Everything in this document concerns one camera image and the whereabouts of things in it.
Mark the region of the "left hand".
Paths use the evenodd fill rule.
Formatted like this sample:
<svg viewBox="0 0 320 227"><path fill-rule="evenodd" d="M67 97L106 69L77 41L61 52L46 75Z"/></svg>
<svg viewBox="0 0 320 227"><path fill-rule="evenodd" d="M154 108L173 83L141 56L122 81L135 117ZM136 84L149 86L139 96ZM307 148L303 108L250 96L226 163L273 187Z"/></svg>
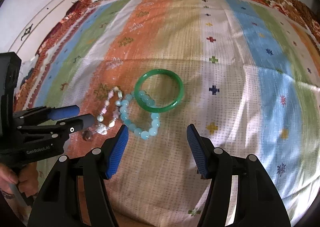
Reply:
<svg viewBox="0 0 320 227"><path fill-rule="evenodd" d="M35 195L38 192L38 171L37 162L26 165L17 176L13 170L6 165L1 164L1 194L6 201L11 201L15 198L10 184L18 185L21 193L26 197Z"/></svg>

